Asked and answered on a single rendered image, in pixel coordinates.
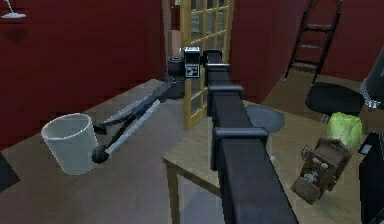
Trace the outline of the green lettuce head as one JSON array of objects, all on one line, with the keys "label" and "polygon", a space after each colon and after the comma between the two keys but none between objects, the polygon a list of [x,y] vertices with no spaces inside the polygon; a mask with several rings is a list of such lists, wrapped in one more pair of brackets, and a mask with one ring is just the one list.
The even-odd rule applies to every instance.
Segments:
[{"label": "green lettuce head", "polygon": [[362,137],[362,122],[352,115],[333,113],[328,121],[327,136],[340,140],[348,149],[357,145]]}]

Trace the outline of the black ladder shelf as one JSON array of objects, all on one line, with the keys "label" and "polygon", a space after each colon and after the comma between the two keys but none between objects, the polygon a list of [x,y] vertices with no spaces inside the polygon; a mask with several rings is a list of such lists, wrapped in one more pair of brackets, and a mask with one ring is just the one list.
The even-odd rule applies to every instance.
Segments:
[{"label": "black ladder shelf", "polygon": [[312,70],[312,83],[322,72],[342,15],[343,0],[306,0],[283,81],[293,68]]}]

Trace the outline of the white desk lamp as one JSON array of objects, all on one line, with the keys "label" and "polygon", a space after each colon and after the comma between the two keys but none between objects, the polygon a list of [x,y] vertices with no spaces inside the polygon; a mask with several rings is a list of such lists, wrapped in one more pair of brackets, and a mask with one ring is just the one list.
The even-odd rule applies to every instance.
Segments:
[{"label": "white desk lamp", "polygon": [[0,18],[2,19],[23,19],[26,18],[27,15],[24,13],[16,12],[11,4],[10,0],[2,0],[4,2],[4,7],[2,8],[2,12],[0,13]]}]

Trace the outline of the dark flat object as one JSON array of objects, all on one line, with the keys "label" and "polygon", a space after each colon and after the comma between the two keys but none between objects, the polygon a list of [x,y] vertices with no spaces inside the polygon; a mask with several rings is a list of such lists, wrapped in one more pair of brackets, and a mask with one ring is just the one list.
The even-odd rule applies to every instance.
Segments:
[{"label": "dark flat object", "polygon": [[20,178],[13,170],[2,153],[0,153],[0,193],[14,184],[18,183]]}]

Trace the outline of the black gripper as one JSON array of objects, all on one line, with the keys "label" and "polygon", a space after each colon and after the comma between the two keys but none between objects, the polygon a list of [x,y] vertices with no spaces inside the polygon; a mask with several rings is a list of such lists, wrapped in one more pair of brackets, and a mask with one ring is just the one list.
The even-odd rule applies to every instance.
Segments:
[{"label": "black gripper", "polygon": [[[167,74],[160,89],[159,100],[179,100],[185,94],[185,66],[181,56],[171,56],[167,59]],[[108,126],[119,123],[124,124],[117,131],[107,146],[100,145],[92,153],[92,161],[97,164],[104,163],[109,155],[132,136],[142,124],[151,117],[160,105],[158,96],[154,94],[143,97],[140,100],[124,107],[111,115],[105,121],[94,125],[94,131],[99,135],[106,135]]]}]

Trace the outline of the black cylindrical appliance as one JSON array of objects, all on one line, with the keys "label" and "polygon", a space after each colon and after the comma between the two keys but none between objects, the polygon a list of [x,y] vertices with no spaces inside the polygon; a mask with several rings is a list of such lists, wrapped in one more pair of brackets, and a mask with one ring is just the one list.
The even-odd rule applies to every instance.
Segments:
[{"label": "black cylindrical appliance", "polygon": [[368,107],[384,110],[384,46],[369,75],[363,80],[360,92]]}]

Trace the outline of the black round stool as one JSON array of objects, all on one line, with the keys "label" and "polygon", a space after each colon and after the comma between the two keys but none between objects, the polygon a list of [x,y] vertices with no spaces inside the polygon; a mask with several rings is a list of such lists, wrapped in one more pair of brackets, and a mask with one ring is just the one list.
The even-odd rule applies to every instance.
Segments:
[{"label": "black round stool", "polygon": [[322,123],[327,123],[336,112],[358,116],[364,103],[365,99],[359,92],[326,82],[313,84],[305,99],[305,105],[311,111],[322,114]]}]

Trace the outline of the black box appliance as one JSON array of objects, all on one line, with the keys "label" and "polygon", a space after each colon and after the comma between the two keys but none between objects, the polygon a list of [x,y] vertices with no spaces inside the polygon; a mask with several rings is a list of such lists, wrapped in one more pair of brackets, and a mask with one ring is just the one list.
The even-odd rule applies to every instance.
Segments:
[{"label": "black box appliance", "polygon": [[359,149],[362,224],[384,224],[384,132],[372,131]]}]

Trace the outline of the light wooden table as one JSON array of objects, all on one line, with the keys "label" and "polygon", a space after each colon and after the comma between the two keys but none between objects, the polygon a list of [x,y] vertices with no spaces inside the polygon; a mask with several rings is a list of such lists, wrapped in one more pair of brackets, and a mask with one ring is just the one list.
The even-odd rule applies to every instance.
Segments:
[{"label": "light wooden table", "polygon": [[[291,190],[303,167],[301,150],[314,147],[327,134],[327,125],[286,112],[285,125],[269,135],[267,152],[275,158],[273,166],[287,193],[300,224],[361,224],[359,148],[351,149],[352,157],[331,192],[310,205]],[[211,120],[202,118],[187,135],[163,157],[167,170],[171,218],[169,224],[181,224],[178,178],[195,183],[210,193],[220,194],[216,172],[210,169]]]}]

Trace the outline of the brown wooden box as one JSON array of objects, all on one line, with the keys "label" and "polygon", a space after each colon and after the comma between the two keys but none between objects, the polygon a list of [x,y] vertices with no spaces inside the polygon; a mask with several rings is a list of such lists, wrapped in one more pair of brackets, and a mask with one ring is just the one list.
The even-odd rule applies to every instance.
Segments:
[{"label": "brown wooden box", "polygon": [[332,191],[352,153],[338,139],[320,138],[313,150],[303,153],[304,165],[291,190],[309,204]]}]

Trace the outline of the grey round plate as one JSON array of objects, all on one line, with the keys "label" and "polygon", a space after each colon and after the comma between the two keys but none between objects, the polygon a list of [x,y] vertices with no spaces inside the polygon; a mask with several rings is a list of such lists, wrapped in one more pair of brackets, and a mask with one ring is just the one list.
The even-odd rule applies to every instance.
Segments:
[{"label": "grey round plate", "polygon": [[285,125],[285,116],[274,109],[258,105],[249,105],[245,109],[254,127],[265,128],[269,133],[275,133]]}]

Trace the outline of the white waste bin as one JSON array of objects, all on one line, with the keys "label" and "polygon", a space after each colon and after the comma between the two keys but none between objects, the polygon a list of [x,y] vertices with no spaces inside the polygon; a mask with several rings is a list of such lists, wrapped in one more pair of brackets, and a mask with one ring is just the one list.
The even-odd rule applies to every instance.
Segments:
[{"label": "white waste bin", "polygon": [[98,142],[88,115],[58,117],[42,128],[41,137],[64,173],[81,175],[96,166],[91,156]]}]

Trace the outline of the wooden glass-paned door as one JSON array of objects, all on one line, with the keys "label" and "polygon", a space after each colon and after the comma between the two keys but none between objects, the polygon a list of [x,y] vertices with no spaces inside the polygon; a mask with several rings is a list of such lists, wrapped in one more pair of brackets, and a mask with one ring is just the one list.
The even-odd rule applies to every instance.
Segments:
[{"label": "wooden glass-paned door", "polygon": [[[219,49],[222,60],[228,61],[231,35],[231,16],[234,0],[180,0],[180,31],[182,51],[187,46]],[[206,113],[207,88],[204,86],[204,68],[201,76],[185,81],[183,99],[184,129],[188,130]]]}]

